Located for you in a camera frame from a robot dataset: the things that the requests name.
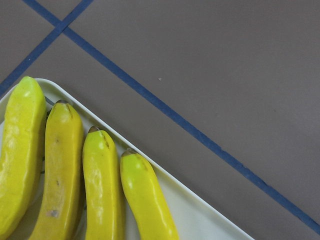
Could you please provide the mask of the grey bear serving tray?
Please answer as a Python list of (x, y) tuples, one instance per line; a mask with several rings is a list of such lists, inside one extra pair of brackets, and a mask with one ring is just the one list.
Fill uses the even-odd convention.
[[(168, 204), (180, 240), (254, 240), (59, 85), (44, 78), (36, 78), (36, 81), (46, 97), (47, 110), (50, 110), (51, 106), (60, 99), (68, 101), (80, 115), (85, 134), (91, 126), (96, 125), (112, 137), (118, 158), (126, 149), (131, 148), (150, 162)], [(15, 85), (9, 87), (9, 90), (6, 90), (0, 97), (0, 148), (5, 109), (14, 87)], [(42, 176), (33, 202), (8, 240), (28, 240), (40, 210), (43, 183), (44, 177)], [(137, 223), (126, 200), (125, 207), (125, 240), (140, 240)]]

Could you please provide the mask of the yellow banana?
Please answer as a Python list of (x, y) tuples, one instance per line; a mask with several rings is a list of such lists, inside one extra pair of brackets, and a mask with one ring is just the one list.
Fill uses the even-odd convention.
[(125, 239), (126, 208), (116, 145), (92, 126), (82, 149), (87, 240)]
[(120, 178), (140, 239), (178, 240), (175, 221), (150, 162), (131, 148), (125, 150), (120, 157)]
[(38, 82), (23, 77), (10, 94), (0, 153), (0, 238), (6, 240), (26, 213), (41, 174), (47, 105)]
[(84, 207), (80, 115), (64, 100), (57, 101), (45, 127), (44, 191), (31, 240), (71, 240)]

